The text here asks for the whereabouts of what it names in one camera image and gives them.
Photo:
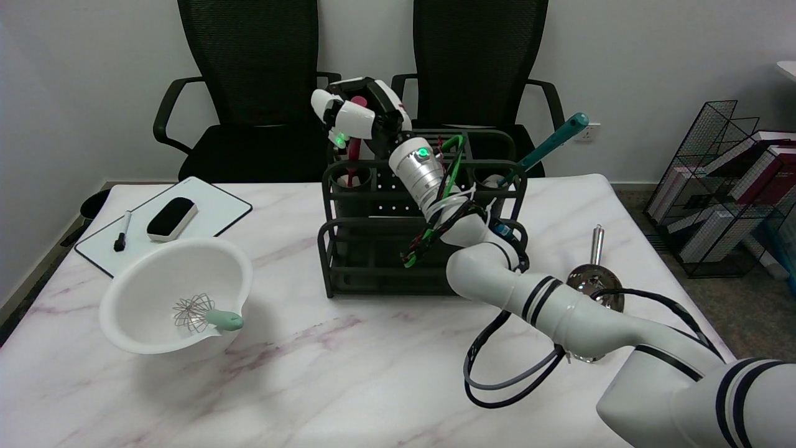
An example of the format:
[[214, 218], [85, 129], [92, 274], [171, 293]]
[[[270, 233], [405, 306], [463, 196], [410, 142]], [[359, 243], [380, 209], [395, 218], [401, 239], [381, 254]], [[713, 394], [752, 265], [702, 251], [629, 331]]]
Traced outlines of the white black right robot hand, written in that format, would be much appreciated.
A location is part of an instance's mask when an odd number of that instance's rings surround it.
[[413, 133], [401, 98], [383, 80], [339, 80], [315, 89], [310, 104], [338, 149], [350, 139], [360, 139], [376, 159], [387, 159], [400, 140]]

